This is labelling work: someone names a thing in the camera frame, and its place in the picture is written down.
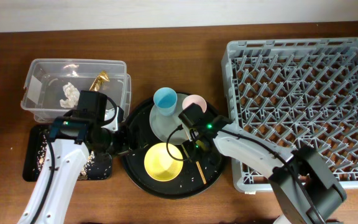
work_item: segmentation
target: cup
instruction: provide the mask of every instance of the cup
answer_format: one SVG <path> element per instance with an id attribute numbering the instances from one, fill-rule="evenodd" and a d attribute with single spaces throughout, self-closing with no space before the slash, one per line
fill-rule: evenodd
<path id="1" fill-rule="evenodd" d="M 203 113 L 205 113 L 206 111 L 206 101 L 204 100 L 203 97 L 199 96 L 199 95 L 190 95 L 187 96 L 184 100 L 183 103 L 181 104 L 182 109 L 186 109 L 188 106 L 190 106 L 192 103 L 197 104 L 198 106 L 201 107 L 201 109 L 203 110 Z"/>
<path id="2" fill-rule="evenodd" d="M 175 90 L 163 87 L 154 93 L 153 100 L 160 114 L 170 116 L 175 112 L 178 95 Z"/>
<path id="3" fill-rule="evenodd" d="M 179 149 L 168 144 L 169 152 L 173 157 L 183 159 Z M 167 143 L 158 143 L 152 146 L 144 157 L 144 168 L 147 174 L 157 181 L 169 181 L 177 177 L 183 167 L 183 161 L 172 159 L 167 152 Z"/>

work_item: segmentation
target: blue cup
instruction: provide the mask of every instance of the blue cup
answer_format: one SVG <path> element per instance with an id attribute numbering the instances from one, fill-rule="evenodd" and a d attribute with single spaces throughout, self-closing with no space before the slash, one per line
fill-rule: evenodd
<path id="1" fill-rule="evenodd" d="M 175 90 L 163 87 L 154 93 L 153 100 L 160 114 L 170 116 L 175 112 L 178 95 Z"/>

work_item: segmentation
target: white crumpled paper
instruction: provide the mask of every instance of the white crumpled paper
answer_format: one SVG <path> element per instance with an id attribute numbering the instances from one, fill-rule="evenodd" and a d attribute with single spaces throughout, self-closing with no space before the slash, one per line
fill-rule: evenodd
<path id="1" fill-rule="evenodd" d="M 62 108 L 73 108 L 78 104 L 78 99 L 80 98 L 80 92 L 73 84 L 68 83 L 63 86 L 63 91 L 65 92 L 66 100 L 60 100 L 60 106 Z"/>

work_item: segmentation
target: pink cup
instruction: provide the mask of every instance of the pink cup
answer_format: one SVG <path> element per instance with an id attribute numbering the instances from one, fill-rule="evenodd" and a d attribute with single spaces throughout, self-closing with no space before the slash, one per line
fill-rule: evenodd
<path id="1" fill-rule="evenodd" d="M 184 100 L 183 103 L 181 104 L 182 109 L 186 109 L 188 106 L 190 106 L 192 103 L 197 104 L 198 106 L 201 107 L 201 109 L 203 110 L 203 113 L 205 113 L 206 111 L 206 101 L 204 100 L 204 98 L 202 98 L 199 95 L 190 95 L 187 96 Z"/>

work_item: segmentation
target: gray plate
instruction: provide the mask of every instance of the gray plate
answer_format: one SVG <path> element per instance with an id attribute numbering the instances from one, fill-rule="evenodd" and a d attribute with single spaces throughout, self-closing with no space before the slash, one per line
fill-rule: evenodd
<path id="1" fill-rule="evenodd" d="M 178 115 L 183 111 L 181 104 L 183 100 L 187 97 L 185 94 L 178 93 L 178 102 L 175 112 L 170 116 L 164 116 L 158 112 L 157 107 L 154 105 L 150 112 L 150 127 L 152 128 L 153 133 L 159 138 L 159 140 L 166 142 L 169 135 L 175 130 L 182 122 L 180 121 Z M 186 133 L 189 133 L 189 130 L 183 125 L 183 130 L 177 131 L 170 138 L 169 143 L 174 145 L 181 145 L 184 141 L 188 139 Z"/>

